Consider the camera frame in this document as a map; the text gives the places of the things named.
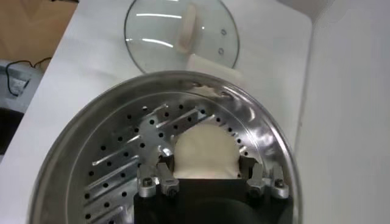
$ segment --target white wall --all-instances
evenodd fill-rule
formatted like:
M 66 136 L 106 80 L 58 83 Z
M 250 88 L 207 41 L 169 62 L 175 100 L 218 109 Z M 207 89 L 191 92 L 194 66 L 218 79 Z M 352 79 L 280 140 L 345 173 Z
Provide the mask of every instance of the white wall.
M 318 18 L 297 145 L 305 224 L 390 223 L 389 0 Z

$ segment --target white surface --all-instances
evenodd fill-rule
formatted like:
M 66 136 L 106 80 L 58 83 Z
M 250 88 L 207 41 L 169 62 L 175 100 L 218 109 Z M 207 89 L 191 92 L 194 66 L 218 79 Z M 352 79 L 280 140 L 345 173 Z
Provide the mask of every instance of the white surface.
M 245 80 L 239 71 L 217 64 L 196 54 L 192 54 L 188 59 L 186 70 L 213 75 L 245 89 Z
M 305 224 L 390 222 L 390 1 L 318 19 L 297 162 Z
M 312 22 L 315 24 L 321 11 L 326 7 L 327 4 L 337 0 L 277 0 L 283 4 L 296 9 L 303 14 L 309 16 Z
M 224 1 L 241 49 L 249 92 L 294 145 L 311 34 L 310 20 L 276 1 Z M 56 137 L 90 100 L 140 74 L 124 43 L 130 1 L 83 0 L 0 164 L 0 223 L 25 223 L 39 168 Z

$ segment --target metal bracket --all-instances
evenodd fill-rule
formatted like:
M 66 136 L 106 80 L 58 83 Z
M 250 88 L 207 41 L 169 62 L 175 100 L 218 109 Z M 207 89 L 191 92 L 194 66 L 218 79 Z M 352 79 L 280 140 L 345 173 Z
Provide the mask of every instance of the metal bracket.
M 266 187 L 266 183 L 263 181 L 263 166 L 255 163 L 252 170 L 252 177 L 246 181 L 247 192 L 252 198 L 260 198 Z
M 271 195 L 274 198 L 286 199 L 289 196 L 289 187 L 285 183 L 285 179 L 283 177 L 282 167 L 279 165 L 275 165 L 272 168 L 272 179 L 270 183 L 271 187 Z
M 289 187 L 285 183 L 282 167 L 274 165 L 271 170 L 271 177 L 263 177 L 263 166 L 255 163 L 252 177 L 246 181 L 247 192 L 253 199 L 260 198 L 266 189 L 271 189 L 271 196 L 277 199 L 286 199 L 289 197 Z
M 161 192 L 169 197 L 175 197 L 179 192 L 179 180 L 173 177 L 166 163 L 157 164 L 157 175 L 160 179 Z
M 148 166 L 139 166 L 137 170 L 137 189 L 140 197 L 149 198 L 156 194 L 156 184 L 152 174 L 153 171 Z

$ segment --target screw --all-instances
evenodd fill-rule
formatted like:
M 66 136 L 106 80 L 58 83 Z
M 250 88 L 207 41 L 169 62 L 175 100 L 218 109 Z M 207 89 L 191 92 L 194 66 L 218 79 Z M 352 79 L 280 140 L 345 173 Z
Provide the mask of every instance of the screw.
M 282 187 L 285 186 L 285 184 L 284 184 L 284 182 L 283 182 L 282 179 L 276 179 L 276 180 L 275 180 L 275 186 L 276 186 L 277 188 L 282 188 Z
M 153 185 L 153 180 L 152 180 L 150 177 L 144 178 L 144 179 L 142 180 L 142 185 L 143 185 L 144 187 L 150 187 L 150 186 Z
M 169 189 L 168 192 L 167 192 L 167 196 L 169 198 L 174 198 L 177 194 L 177 191 L 175 189 Z

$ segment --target metal plate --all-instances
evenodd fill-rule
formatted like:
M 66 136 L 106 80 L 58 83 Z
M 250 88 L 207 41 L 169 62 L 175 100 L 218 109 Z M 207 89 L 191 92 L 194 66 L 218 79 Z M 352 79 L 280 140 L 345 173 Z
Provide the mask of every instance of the metal plate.
M 283 166 L 299 223 L 296 168 L 271 115 L 221 79 L 169 71 L 114 87 L 68 124 L 41 168 L 29 223 L 133 223 L 137 165 L 174 153 L 178 135 L 201 122 L 226 129 L 268 175 Z
M 175 43 L 189 3 L 197 8 L 195 35 L 191 50 L 183 54 Z M 191 54 L 232 68 L 239 52 L 235 22 L 220 0 L 134 0 L 124 36 L 131 58 L 144 73 L 185 70 Z

